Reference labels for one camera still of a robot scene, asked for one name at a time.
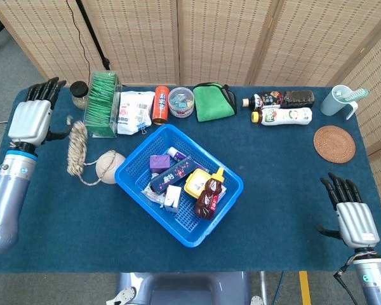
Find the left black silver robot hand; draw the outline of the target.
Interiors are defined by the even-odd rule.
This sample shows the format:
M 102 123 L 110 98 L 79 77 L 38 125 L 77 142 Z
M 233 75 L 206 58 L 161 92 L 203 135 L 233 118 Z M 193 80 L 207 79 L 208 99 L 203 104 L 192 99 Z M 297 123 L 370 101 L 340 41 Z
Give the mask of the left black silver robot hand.
M 66 83 L 65 80 L 61 81 L 55 77 L 29 87 L 25 100 L 17 105 L 13 114 L 8 132 L 11 148 L 33 153 L 45 142 L 62 140 L 69 135 L 72 129 L 70 118 L 67 118 L 64 131 L 50 130 L 58 95 Z

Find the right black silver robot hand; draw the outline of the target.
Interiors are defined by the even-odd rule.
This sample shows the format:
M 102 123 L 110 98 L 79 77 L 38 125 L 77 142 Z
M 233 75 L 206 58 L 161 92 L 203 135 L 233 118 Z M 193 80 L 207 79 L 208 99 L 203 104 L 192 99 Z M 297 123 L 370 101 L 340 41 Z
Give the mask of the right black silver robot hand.
M 326 229 L 318 224 L 317 231 L 323 236 L 342 240 L 355 252 L 371 252 L 379 243 L 380 237 L 369 206 L 363 202 L 353 181 L 331 172 L 328 176 L 328 179 L 320 178 L 320 181 L 327 190 L 337 216 L 338 229 Z

